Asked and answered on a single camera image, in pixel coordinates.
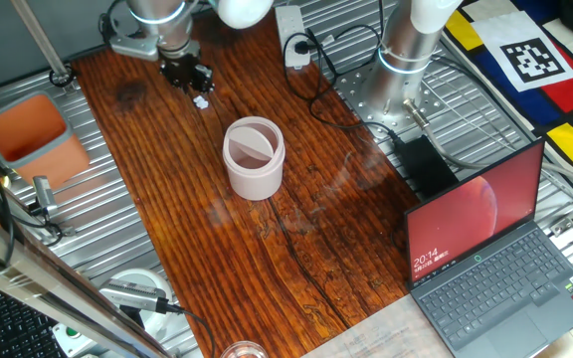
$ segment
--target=pink cup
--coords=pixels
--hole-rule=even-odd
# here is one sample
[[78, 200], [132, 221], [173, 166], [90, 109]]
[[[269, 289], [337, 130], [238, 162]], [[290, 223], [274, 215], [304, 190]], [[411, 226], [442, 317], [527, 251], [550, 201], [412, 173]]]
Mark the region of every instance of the pink cup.
[[236, 120], [227, 128], [223, 146], [231, 187], [247, 200], [271, 197], [283, 181], [285, 152], [275, 123], [257, 116]]

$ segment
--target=power strip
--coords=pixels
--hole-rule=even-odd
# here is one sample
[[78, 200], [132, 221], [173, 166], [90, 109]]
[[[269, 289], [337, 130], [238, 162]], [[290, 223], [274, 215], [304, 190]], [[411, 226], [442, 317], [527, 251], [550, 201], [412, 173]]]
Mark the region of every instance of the power strip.
[[[295, 33], [304, 33], [304, 22], [299, 6], [279, 6], [276, 8], [276, 20], [278, 22], [278, 34], [280, 36], [280, 48], [285, 50], [285, 42]], [[295, 36], [288, 42], [286, 48], [286, 66], [296, 70], [310, 63], [310, 54], [300, 55], [295, 52], [295, 44], [306, 41], [305, 36]]]

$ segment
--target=laptop touchpad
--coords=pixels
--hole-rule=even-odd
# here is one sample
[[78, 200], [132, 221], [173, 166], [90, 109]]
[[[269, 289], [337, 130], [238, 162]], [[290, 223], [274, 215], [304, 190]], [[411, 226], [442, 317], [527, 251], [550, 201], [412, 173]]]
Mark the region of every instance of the laptop touchpad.
[[488, 333], [489, 341], [501, 357], [526, 357], [547, 340], [525, 312], [519, 312]]

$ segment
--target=glass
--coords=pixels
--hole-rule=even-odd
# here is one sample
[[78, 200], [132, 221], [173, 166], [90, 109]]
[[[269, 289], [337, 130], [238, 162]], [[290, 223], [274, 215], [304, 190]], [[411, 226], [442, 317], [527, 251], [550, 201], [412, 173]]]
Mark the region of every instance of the glass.
[[236, 342], [225, 349], [220, 358], [268, 358], [267, 351], [258, 343]]

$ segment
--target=blue square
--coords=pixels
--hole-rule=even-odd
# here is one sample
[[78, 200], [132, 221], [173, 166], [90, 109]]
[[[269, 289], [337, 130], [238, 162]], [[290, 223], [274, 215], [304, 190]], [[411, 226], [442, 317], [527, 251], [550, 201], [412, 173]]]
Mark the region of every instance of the blue square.
[[514, 0], [514, 3], [539, 25], [542, 25], [541, 22], [548, 22], [560, 16], [560, 1]]
[[545, 125], [560, 117], [560, 112], [549, 104], [538, 89], [516, 90], [490, 52], [484, 51], [475, 59], [485, 75], [503, 90], [505, 97], [518, 104], [525, 118], [534, 121], [532, 124]]

